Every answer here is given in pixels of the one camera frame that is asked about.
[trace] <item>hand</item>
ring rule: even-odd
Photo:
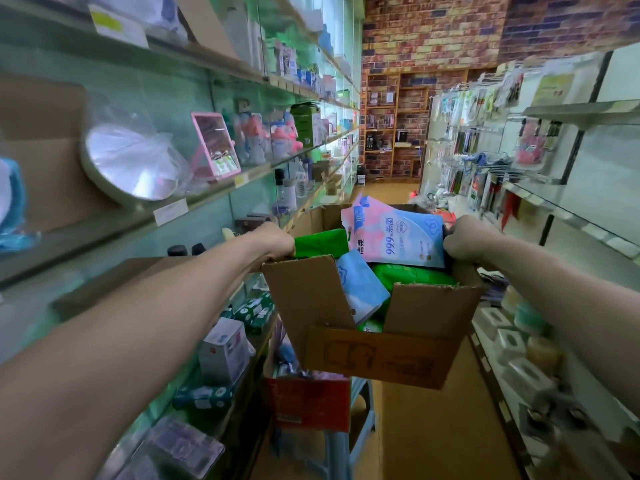
[[[285,258],[293,256],[296,252],[293,237],[273,222],[265,222],[258,229],[251,232],[251,235],[264,246],[265,259]]]
[[[456,220],[452,233],[444,240],[444,249],[453,259],[491,267],[489,249],[503,235],[474,216]]]

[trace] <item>floor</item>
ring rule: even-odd
[[[385,203],[405,203],[415,184],[356,187]],[[520,478],[468,341],[464,340],[442,391],[374,382],[379,428],[370,435],[354,480],[517,480]],[[362,422],[364,400],[351,412]],[[294,437],[300,452],[321,458],[320,432]],[[265,442],[252,480],[317,480],[302,461],[276,458]]]

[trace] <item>wet wipes package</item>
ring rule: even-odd
[[[441,216],[398,210],[358,195],[342,210],[349,249],[366,262],[444,268]]]
[[[367,320],[391,295],[354,249],[335,262],[356,325]]]

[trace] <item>red box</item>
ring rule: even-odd
[[[274,379],[274,343],[273,339],[269,343],[263,373],[278,424],[288,428],[331,429],[348,433],[351,379],[327,381],[295,376]]]

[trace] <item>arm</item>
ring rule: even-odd
[[[640,293],[578,271],[472,216],[458,220],[444,247],[455,259],[498,268],[613,395],[640,414]]]
[[[244,275],[292,254],[274,224],[127,287],[0,367],[0,472],[91,479],[176,375]]]

